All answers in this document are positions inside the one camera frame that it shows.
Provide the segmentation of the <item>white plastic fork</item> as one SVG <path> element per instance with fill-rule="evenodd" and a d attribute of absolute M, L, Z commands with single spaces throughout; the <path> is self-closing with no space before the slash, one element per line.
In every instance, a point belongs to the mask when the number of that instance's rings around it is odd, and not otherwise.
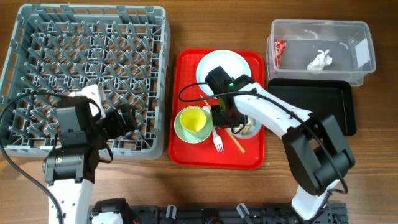
<path fill-rule="evenodd" d="M 209 114 L 211 115 L 211 110 L 208 106 L 203 106 L 203 109 Z M 223 142 L 221 137 L 218 135 L 218 133 L 216 132 L 215 127 L 213 126 L 212 128 L 212 135 L 213 135 L 213 144 L 216 147 L 217 152 L 223 152 L 224 151 L 224 147 L 223 147 Z"/>

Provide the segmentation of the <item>light blue bowl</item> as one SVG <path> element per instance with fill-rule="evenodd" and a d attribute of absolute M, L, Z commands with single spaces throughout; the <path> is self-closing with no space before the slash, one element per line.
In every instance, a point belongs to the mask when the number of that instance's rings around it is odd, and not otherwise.
<path fill-rule="evenodd" d="M 240 132 L 238 132 L 242 127 L 242 124 L 240 124 L 238 127 L 234 127 L 234 133 L 231 132 L 230 128 L 228 128 L 227 130 L 237 138 L 248 139 L 254 137 L 261 130 L 262 124 L 252 117 L 248 116 L 248 121 L 245 127 Z"/>

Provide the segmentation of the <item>yellow cup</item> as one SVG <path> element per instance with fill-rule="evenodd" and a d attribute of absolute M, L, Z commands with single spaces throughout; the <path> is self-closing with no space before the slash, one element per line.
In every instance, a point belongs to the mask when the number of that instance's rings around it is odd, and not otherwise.
<path fill-rule="evenodd" d="M 188 133 L 198 134 L 205 127 L 206 114 L 197 106 L 187 107 L 180 115 L 180 123 Z"/>

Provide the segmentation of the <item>green bowl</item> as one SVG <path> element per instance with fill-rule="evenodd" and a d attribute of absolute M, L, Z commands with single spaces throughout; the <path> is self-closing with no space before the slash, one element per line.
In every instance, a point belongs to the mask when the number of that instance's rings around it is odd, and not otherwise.
<path fill-rule="evenodd" d="M 182 113 L 181 110 L 178 115 L 175 118 L 174 121 L 174 130 L 177 134 L 177 136 L 184 142 L 189 143 L 189 144 L 198 144 L 203 142 L 205 139 L 207 139 L 209 137 L 209 135 L 212 132 L 212 128 L 213 128 L 213 122 L 212 122 L 212 118 L 211 115 L 209 115 L 203 108 L 201 108 L 205 114 L 206 114 L 206 124 L 205 127 L 203 128 L 203 130 L 198 133 L 198 134 L 190 134 L 188 133 L 186 130 L 184 130 L 184 128 L 182 127 L 181 123 L 180 123 L 180 115 Z"/>

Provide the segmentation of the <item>red snack wrapper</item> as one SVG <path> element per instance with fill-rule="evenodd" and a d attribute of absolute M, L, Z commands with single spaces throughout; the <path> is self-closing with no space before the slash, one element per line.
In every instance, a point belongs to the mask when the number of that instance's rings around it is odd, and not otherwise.
<path fill-rule="evenodd" d="M 285 40 L 276 39 L 274 41 L 275 65 L 277 68 L 280 66 L 281 58 L 286 46 L 287 42 Z"/>

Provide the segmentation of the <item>white tissue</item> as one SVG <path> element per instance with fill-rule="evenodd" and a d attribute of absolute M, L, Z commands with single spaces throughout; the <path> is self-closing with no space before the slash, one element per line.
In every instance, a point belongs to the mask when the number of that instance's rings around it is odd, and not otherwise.
<path fill-rule="evenodd" d="M 318 55 L 315 57 L 315 59 L 312 62 L 310 62 L 307 65 L 307 70 L 321 71 L 326 66 L 331 65 L 333 59 L 329 56 L 329 52 L 330 52 L 329 49 L 325 51 L 318 50 Z"/>

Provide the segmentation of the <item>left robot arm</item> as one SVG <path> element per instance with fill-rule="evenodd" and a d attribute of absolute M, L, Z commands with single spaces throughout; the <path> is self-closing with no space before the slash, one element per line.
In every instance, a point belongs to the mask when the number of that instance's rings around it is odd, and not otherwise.
<path fill-rule="evenodd" d="M 104 162 L 99 151 L 109 149 L 108 140 L 138 129 L 135 109 L 121 104 L 104 118 L 93 115 L 94 100 L 66 97 L 57 104 L 60 132 L 43 162 L 49 195 L 49 223 L 84 223 L 93 195 L 95 170 Z"/>

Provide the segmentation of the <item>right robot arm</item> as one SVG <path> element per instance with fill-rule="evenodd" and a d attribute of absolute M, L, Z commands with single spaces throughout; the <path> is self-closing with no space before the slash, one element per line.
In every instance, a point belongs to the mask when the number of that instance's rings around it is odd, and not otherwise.
<path fill-rule="evenodd" d="M 252 118 L 281 138 L 290 171 L 298 183 L 291 205 L 307 222 L 321 215 L 336 185 L 354 166 L 354 155 L 332 115 L 317 116 L 267 92 L 247 75 L 229 76 L 216 67 L 205 77 L 218 102 L 213 124 L 240 133 Z"/>

